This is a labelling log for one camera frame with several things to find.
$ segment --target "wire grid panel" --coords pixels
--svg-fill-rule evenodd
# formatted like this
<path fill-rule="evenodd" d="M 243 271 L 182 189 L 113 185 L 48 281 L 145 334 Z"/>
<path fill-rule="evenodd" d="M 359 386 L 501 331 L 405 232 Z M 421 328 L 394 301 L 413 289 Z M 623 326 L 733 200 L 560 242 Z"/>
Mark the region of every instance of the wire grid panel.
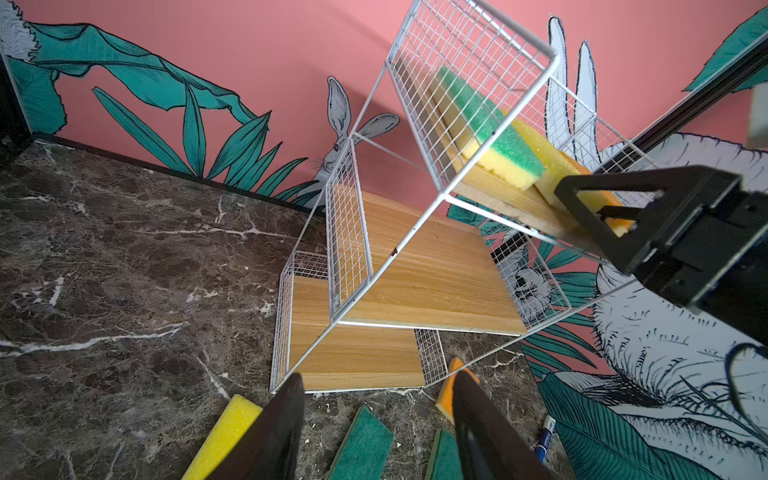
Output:
<path fill-rule="evenodd" d="M 528 235 L 510 230 L 491 255 L 529 329 L 571 308 L 560 283 Z"/>
<path fill-rule="evenodd" d="M 272 372 L 270 391 L 288 372 L 290 361 L 290 322 L 293 308 L 293 277 L 308 276 L 325 280 L 328 278 L 328 260 L 325 255 L 297 251 L 288 259 L 280 274 L 280 289 L 277 293 L 277 314 L 275 319 L 275 343 L 272 350 Z"/>
<path fill-rule="evenodd" d="M 593 71 L 580 74 L 583 99 L 566 87 L 564 61 L 544 87 L 535 88 L 551 51 L 534 43 L 472 0 L 424 0 L 412 8 L 387 68 L 439 190 L 521 104 L 516 122 L 596 174 L 655 167 L 597 116 Z M 641 207 L 652 195 L 617 197 Z"/>
<path fill-rule="evenodd" d="M 416 345 L 422 358 L 424 385 L 431 385 L 448 373 L 445 353 L 442 350 L 440 332 L 430 329 L 415 329 Z"/>
<path fill-rule="evenodd" d="M 439 188 L 545 75 L 551 49 L 509 22 L 471 0 L 424 0 L 387 58 Z"/>
<path fill-rule="evenodd" d="M 347 147 L 352 151 L 339 160 L 325 192 L 331 318 L 372 273 L 354 146 Z"/>

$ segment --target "orange sponge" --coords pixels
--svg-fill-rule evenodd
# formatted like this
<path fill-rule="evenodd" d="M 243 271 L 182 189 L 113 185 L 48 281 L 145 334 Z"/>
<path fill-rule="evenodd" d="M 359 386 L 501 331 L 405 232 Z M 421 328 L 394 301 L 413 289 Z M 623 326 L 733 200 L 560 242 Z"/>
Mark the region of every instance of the orange sponge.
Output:
<path fill-rule="evenodd" d="M 449 370 L 451 372 L 455 372 L 459 368 L 461 368 L 464 365 L 464 362 L 462 362 L 458 358 L 454 358 L 451 360 L 451 364 L 449 365 Z M 472 376 L 473 379 L 477 383 L 480 383 L 480 379 L 472 372 L 469 371 L 469 369 L 464 369 L 465 372 L 467 372 L 469 375 Z M 456 381 L 456 375 L 451 375 L 445 381 L 442 383 L 442 388 L 440 389 L 440 394 L 437 396 L 437 401 L 435 402 L 435 407 L 437 410 L 439 410 L 445 417 L 453 424 L 455 425 L 453 421 L 453 382 Z"/>

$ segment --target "sponge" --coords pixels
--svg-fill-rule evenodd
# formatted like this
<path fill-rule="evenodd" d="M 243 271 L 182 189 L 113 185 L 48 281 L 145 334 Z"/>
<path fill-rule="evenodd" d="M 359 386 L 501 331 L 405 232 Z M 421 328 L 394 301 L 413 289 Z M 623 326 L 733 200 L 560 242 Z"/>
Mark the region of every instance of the sponge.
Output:
<path fill-rule="evenodd" d="M 493 135 L 505 116 L 483 94 L 442 66 L 429 87 L 454 144 L 469 159 Z M 544 173 L 544 166 L 514 128 L 502 132 L 478 165 L 525 190 Z"/>
<path fill-rule="evenodd" d="M 464 365 L 464 362 L 461 361 L 461 359 L 454 358 L 451 360 L 451 365 L 449 365 L 449 370 L 451 372 L 455 372 L 458 370 L 461 366 Z M 469 369 L 464 369 L 465 372 L 467 372 L 469 375 L 472 376 L 473 379 L 477 383 L 480 383 L 480 379 L 472 372 L 469 371 Z M 456 375 L 451 375 L 445 381 L 442 383 L 442 388 L 440 389 L 439 395 L 437 395 L 437 400 L 435 401 L 435 407 L 437 410 L 439 410 L 445 417 L 453 424 L 455 425 L 455 422 L 453 420 L 453 382 L 456 381 Z"/>
<path fill-rule="evenodd" d="M 383 423 L 360 407 L 333 459 L 328 480 L 379 480 L 393 439 Z"/>
<path fill-rule="evenodd" d="M 235 395 L 216 421 L 181 480 L 204 480 L 250 428 L 262 408 Z"/>
<path fill-rule="evenodd" d="M 546 168 L 546 171 L 541 175 L 541 178 L 535 183 L 536 189 L 548 204 L 567 212 L 568 209 L 565 208 L 565 205 L 563 205 L 557 195 L 554 194 L 554 189 L 563 177 L 567 177 L 568 175 L 592 175 L 592 172 L 573 158 L 556 150 L 544 135 L 540 134 L 535 128 L 528 125 L 520 118 L 516 118 L 512 121 L 512 127 L 514 127 L 520 134 L 525 143 L 528 144 L 531 150 L 533 150 L 533 153 Z M 621 205 L 621 202 L 615 195 L 604 190 L 584 191 L 579 193 L 578 197 L 593 214 L 597 213 L 606 205 Z M 629 231 L 629 227 L 633 222 L 632 220 L 611 218 L 608 219 L 606 223 L 616 235 L 621 237 Z"/>
<path fill-rule="evenodd" d="M 462 463 L 458 458 L 456 437 L 446 429 L 439 429 L 432 443 L 424 480 L 463 480 Z"/>
<path fill-rule="evenodd" d="M 560 152 L 560 154 L 565 157 L 565 159 L 570 163 L 576 170 L 578 170 L 579 174 L 583 175 L 591 175 L 592 172 L 589 171 L 584 165 L 578 163 L 573 158 L 570 158 L 568 155 L 566 155 L 563 152 Z M 600 211 L 602 207 L 605 207 L 606 205 L 612 205 L 615 207 L 621 207 L 623 203 L 621 203 L 621 200 L 619 200 L 616 195 L 613 195 L 611 192 L 607 190 L 596 190 L 592 192 L 580 192 L 579 200 L 584 202 L 584 205 L 587 206 L 590 212 L 593 214 Z M 617 237 L 621 237 L 626 232 L 629 231 L 630 227 L 634 224 L 633 220 L 627 220 L 624 218 L 607 218 L 605 219 L 606 225 L 608 225 L 611 230 L 614 231 Z"/>

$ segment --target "black baseboard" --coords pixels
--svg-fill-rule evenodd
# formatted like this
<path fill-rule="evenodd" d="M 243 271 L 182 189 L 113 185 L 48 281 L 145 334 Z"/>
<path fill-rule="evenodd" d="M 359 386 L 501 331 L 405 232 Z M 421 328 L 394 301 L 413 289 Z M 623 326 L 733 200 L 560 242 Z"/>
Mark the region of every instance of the black baseboard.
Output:
<path fill-rule="evenodd" d="M 162 174 L 168 174 L 172 175 L 173 177 L 183 178 L 185 180 L 188 180 L 190 182 L 194 182 L 196 184 L 203 184 L 208 187 L 218 188 L 219 190 L 225 190 L 228 192 L 231 192 L 233 194 L 243 195 L 244 197 L 250 197 L 255 198 L 257 200 L 261 200 L 263 202 L 269 202 L 271 204 L 280 205 L 281 207 L 287 207 L 292 208 L 294 210 L 298 210 L 299 212 L 304 212 L 305 214 L 308 214 L 311 209 L 306 207 L 300 207 L 295 204 L 290 204 L 288 202 L 284 202 L 282 200 L 277 200 L 272 197 L 265 197 L 264 195 L 255 194 L 254 192 L 243 190 L 241 188 L 235 188 L 231 187 L 230 185 L 220 184 L 219 182 L 214 182 L 211 180 L 206 180 L 204 178 L 195 177 L 194 175 L 190 174 L 183 174 L 181 172 L 177 172 L 175 170 L 171 170 L 168 167 L 163 167 L 161 165 L 155 165 L 150 164 L 149 162 L 137 160 L 133 157 L 127 157 L 125 155 L 116 154 L 114 152 L 108 151 L 108 150 L 102 150 L 100 148 L 92 147 L 91 145 L 81 144 L 77 141 L 67 140 L 66 138 L 56 137 L 55 135 L 43 135 L 43 134 L 36 134 L 35 138 L 39 138 L 40 140 L 49 141 L 54 144 L 64 145 L 65 147 L 75 148 L 77 150 L 83 150 L 87 151 L 91 154 L 101 155 L 102 157 L 110 158 L 112 160 L 116 160 L 119 162 L 123 162 L 124 164 L 130 164 L 134 165 L 136 167 L 142 167 L 142 168 L 148 168 L 150 170 L 154 170 L 156 172 L 161 172 Z M 320 212 L 315 212 L 315 215 L 322 216 L 323 214 Z"/>

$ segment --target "rabbit ear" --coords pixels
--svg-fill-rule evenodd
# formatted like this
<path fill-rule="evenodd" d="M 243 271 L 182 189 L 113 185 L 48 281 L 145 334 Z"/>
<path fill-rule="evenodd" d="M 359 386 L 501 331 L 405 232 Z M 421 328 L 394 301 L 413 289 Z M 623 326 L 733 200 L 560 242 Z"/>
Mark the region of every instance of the rabbit ear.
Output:
<path fill-rule="evenodd" d="M 328 77 L 328 121 L 337 137 L 347 134 L 351 117 L 349 99 L 344 88 L 334 77 Z"/>
<path fill-rule="evenodd" d="M 398 123 L 400 123 L 400 117 L 395 114 L 378 114 L 368 120 L 357 133 L 371 139 L 392 130 L 394 127 L 397 127 Z M 355 145 L 360 143 L 360 141 L 360 137 L 355 137 Z"/>
<path fill-rule="evenodd" d="M 586 40 L 578 51 L 578 76 L 576 96 L 581 102 L 574 107 L 574 159 L 595 171 L 600 167 L 596 118 L 598 110 L 598 81 L 594 74 L 592 51 Z"/>
<path fill-rule="evenodd" d="M 565 31 L 557 17 L 549 19 L 549 45 L 560 54 L 561 62 L 547 83 L 547 102 L 544 106 L 544 123 L 547 140 L 557 149 L 573 157 L 571 141 L 571 118 L 568 117 L 568 97 L 563 86 L 568 86 L 568 60 L 565 51 Z"/>

